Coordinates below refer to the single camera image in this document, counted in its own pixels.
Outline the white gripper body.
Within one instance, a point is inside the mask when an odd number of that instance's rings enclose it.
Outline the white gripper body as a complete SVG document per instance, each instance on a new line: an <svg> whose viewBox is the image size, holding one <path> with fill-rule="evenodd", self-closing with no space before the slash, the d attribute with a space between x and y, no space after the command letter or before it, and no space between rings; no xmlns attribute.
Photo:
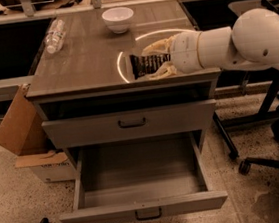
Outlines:
<svg viewBox="0 0 279 223"><path fill-rule="evenodd" d="M170 46L170 57L179 72L190 74L202 69L198 55L200 34L201 31L188 31L174 37Z"/></svg>

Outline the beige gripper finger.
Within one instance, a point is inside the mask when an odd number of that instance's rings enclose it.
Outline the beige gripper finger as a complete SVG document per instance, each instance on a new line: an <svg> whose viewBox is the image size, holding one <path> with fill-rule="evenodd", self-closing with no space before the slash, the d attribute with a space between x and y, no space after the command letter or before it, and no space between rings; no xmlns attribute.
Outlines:
<svg viewBox="0 0 279 223"><path fill-rule="evenodd" d="M172 62L164 62L154 74L149 74L148 78L150 80L164 79L176 75L176 72L177 69Z"/></svg>
<svg viewBox="0 0 279 223"><path fill-rule="evenodd" d="M142 50L142 56L149 56L154 54L169 54L170 53L170 47L172 45L172 42L175 40L175 36L171 36L170 38L165 38L156 42L153 42L153 44L150 44L146 46Z"/></svg>

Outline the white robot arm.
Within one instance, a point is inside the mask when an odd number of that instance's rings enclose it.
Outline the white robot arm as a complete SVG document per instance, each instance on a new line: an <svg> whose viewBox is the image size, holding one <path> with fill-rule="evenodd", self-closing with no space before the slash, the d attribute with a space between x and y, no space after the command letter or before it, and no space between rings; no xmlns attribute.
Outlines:
<svg viewBox="0 0 279 223"><path fill-rule="evenodd" d="M190 74L208 68L223 70L279 71L279 15L268 9L252 9L232 27L184 31L143 49L143 56L170 55L152 80L176 73Z"/></svg>

